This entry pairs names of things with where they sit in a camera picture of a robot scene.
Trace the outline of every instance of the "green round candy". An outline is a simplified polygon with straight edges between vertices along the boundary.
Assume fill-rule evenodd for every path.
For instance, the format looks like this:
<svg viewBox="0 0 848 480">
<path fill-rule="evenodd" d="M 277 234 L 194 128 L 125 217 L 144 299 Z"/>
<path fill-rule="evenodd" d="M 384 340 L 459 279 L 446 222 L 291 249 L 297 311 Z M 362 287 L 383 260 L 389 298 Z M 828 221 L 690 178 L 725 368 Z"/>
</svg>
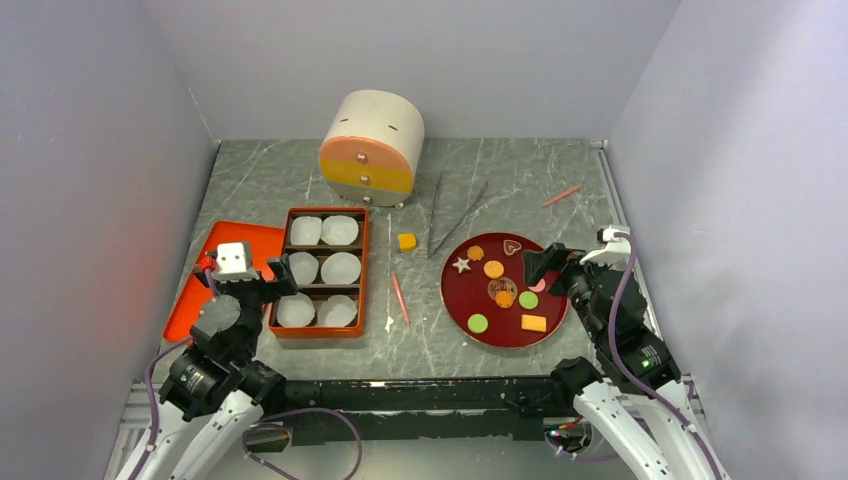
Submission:
<svg viewBox="0 0 848 480">
<path fill-rule="evenodd" d="M 475 313 L 468 317 L 468 329 L 472 332 L 483 333 L 487 328 L 489 328 L 489 320 L 483 315 Z"/>
<path fill-rule="evenodd" d="M 533 310 L 539 306 L 539 297 L 533 292 L 522 292 L 518 296 L 518 304 L 527 310 Z"/>
</svg>

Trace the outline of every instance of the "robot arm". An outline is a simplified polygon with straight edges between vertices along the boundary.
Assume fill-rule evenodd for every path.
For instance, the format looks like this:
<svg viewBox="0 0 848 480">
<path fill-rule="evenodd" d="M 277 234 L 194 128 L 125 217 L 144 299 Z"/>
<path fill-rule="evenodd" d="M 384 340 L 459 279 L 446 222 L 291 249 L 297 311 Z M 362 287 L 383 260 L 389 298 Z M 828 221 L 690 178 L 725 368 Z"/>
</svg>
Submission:
<svg viewBox="0 0 848 480">
<path fill-rule="evenodd" d="M 573 406 L 596 426 L 639 478 L 667 479 L 673 473 L 676 478 L 707 480 L 717 478 L 718 474 L 727 479 L 727 473 L 715 458 L 692 412 L 671 352 L 644 325 L 647 302 L 635 282 L 627 283 L 617 299 L 615 331 L 608 330 L 616 290 L 622 281 L 621 272 L 610 270 L 609 265 L 629 256 L 631 250 L 629 241 L 621 234 L 629 236 L 629 229 L 611 226 L 599 231 L 598 240 L 604 244 L 603 248 L 588 253 L 557 243 L 543 252 L 524 252 L 525 283 L 535 285 L 550 270 L 561 273 L 548 292 L 569 297 L 595 345 L 604 372 L 636 406 L 653 438 L 620 408 L 614 396 L 609 394 L 609 387 L 598 381 L 600 374 L 586 359 L 561 362 L 552 373 L 561 401 Z M 629 380 L 614 360 L 613 349 L 628 374 L 662 398 L 668 397 L 666 400 L 683 414 L 687 426 L 660 401 L 647 396 Z M 611 410 L 609 405 L 616 405 L 616 408 Z M 693 435 L 695 431 L 698 431 L 697 439 Z M 655 449 L 661 459 L 654 458 L 652 462 Z M 717 466 L 716 473 L 710 461 Z"/>
<path fill-rule="evenodd" d="M 695 412 L 692 411 L 692 406 L 686 395 L 686 386 L 683 382 L 680 380 L 669 382 L 657 389 L 657 393 L 669 400 L 701 432 L 701 437 L 704 438 L 710 455 L 718 463 L 722 478 L 729 478 L 709 441 L 703 435 L 704 430 L 695 416 Z M 665 453 L 669 466 L 678 478 L 692 480 L 711 480 L 714 478 L 710 471 L 709 462 L 699 445 L 689 431 L 665 406 L 657 400 L 643 395 L 628 395 L 627 398 L 636 407 L 639 415 L 647 422 L 651 434 Z"/>
<path fill-rule="evenodd" d="M 593 382 L 574 397 L 574 409 L 597 428 L 640 480 L 690 478 L 672 475 L 663 451 L 624 409 L 603 381 Z"/>
<path fill-rule="evenodd" d="M 144 431 L 141 439 L 138 441 L 132 454 L 127 458 L 124 468 L 118 473 L 117 480 L 141 479 L 141 480 L 158 480 L 167 478 L 180 458 L 183 456 L 191 439 L 201 429 L 204 419 L 197 417 L 191 421 L 182 419 L 183 412 L 171 403 L 165 403 L 158 406 L 159 408 L 159 435 L 156 437 L 156 444 L 149 447 L 148 440 L 150 439 L 150 428 Z M 141 470 L 133 475 L 133 470 L 139 464 L 145 451 L 150 450 Z"/>
<path fill-rule="evenodd" d="M 262 407 L 254 404 L 253 399 L 246 393 L 236 390 L 229 394 L 218 412 L 212 415 L 188 446 L 171 478 L 206 478 L 224 453 L 262 415 Z"/>
<path fill-rule="evenodd" d="M 155 445 L 147 445 L 148 428 L 120 480 L 203 478 L 262 416 L 263 404 L 285 402 L 286 379 L 252 359 L 263 306 L 297 292 L 287 258 L 268 260 L 273 281 L 252 268 L 246 243 L 221 244 L 210 258 L 194 273 L 207 287 L 214 281 L 221 295 L 200 311 L 191 328 L 193 344 L 174 360 L 159 390 L 160 404 L 153 406 L 160 416 Z"/>
</svg>

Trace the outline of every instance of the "orange stick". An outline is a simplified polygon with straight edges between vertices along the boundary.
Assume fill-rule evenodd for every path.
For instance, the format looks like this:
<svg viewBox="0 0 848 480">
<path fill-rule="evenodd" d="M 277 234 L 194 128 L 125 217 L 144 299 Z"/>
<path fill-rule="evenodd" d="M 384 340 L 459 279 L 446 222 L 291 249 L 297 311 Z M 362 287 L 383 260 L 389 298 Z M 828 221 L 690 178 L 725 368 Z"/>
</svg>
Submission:
<svg viewBox="0 0 848 480">
<path fill-rule="evenodd" d="M 582 186 L 583 186 L 583 184 L 577 184 L 577 185 L 569 188 L 568 190 L 560 193 L 559 195 L 551 197 L 551 199 L 548 200 L 547 202 L 543 203 L 542 206 L 547 207 L 548 205 L 550 205 L 554 202 L 558 202 L 558 201 L 562 200 L 563 198 L 565 198 L 565 197 L 571 195 L 572 193 L 576 192 L 577 190 L 580 190 L 580 187 L 582 187 Z"/>
<path fill-rule="evenodd" d="M 400 303 L 400 311 L 403 313 L 403 319 L 406 321 L 408 326 L 409 312 L 406 311 L 406 302 L 403 301 L 403 292 L 400 291 L 400 282 L 397 281 L 397 275 L 395 275 L 395 272 L 392 272 L 392 283 L 395 284 L 395 293 L 397 293 L 398 303 Z"/>
</svg>

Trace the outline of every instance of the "orange round candy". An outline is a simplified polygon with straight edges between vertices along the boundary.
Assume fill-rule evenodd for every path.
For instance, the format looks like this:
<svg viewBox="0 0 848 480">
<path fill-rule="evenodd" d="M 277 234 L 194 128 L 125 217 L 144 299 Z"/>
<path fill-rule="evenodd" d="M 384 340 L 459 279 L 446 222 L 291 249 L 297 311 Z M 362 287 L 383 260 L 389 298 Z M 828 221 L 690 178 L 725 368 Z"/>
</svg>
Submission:
<svg viewBox="0 0 848 480">
<path fill-rule="evenodd" d="M 509 292 L 500 291 L 495 294 L 495 303 L 501 308 L 509 308 L 512 306 L 514 299 Z"/>
<path fill-rule="evenodd" d="M 468 247 L 468 258 L 471 259 L 472 262 L 477 262 L 483 260 L 483 248 L 474 245 L 472 247 Z"/>
<path fill-rule="evenodd" d="M 492 280 L 497 280 L 503 276 L 503 264 L 497 260 L 489 260 L 483 265 L 483 273 Z"/>
</svg>

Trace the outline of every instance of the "grey marble tabletop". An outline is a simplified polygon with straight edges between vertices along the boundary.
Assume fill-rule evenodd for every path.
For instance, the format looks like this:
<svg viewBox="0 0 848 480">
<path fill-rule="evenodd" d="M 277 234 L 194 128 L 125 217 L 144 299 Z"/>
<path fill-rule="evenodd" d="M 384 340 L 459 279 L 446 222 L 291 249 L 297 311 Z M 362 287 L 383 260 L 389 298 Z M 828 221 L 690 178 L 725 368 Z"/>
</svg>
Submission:
<svg viewBox="0 0 848 480">
<path fill-rule="evenodd" d="M 285 226 L 289 208 L 353 205 L 324 182 L 320 140 L 225 141 L 192 235 L 183 279 L 212 225 L 219 220 Z M 290 379 L 421 378 L 547 374 L 578 355 L 594 358 L 576 314 L 569 311 L 549 338 L 523 349 L 471 340 L 442 304 L 439 279 L 450 252 L 484 232 L 513 232 L 540 245 L 553 241 L 589 249 L 598 227 L 612 223 L 613 206 L 597 156 L 585 140 L 427 139 L 415 191 L 402 210 L 370 208 L 371 248 L 365 334 L 357 339 L 279 340 L 266 328 L 257 359 Z M 433 224 L 439 240 L 477 190 L 479 209 L 430 259 L 423 246 L 436 179 L 444 173 Z M 548 198 L 583 187 L 550 207 Z M 419 247 L 397 253 L 397 234 L 413 232 Z M 403 322 L 391 272 L 403 286 L 411 326 Z M 157 377 L 162 377 L 166 364 Z"/>
</svg>

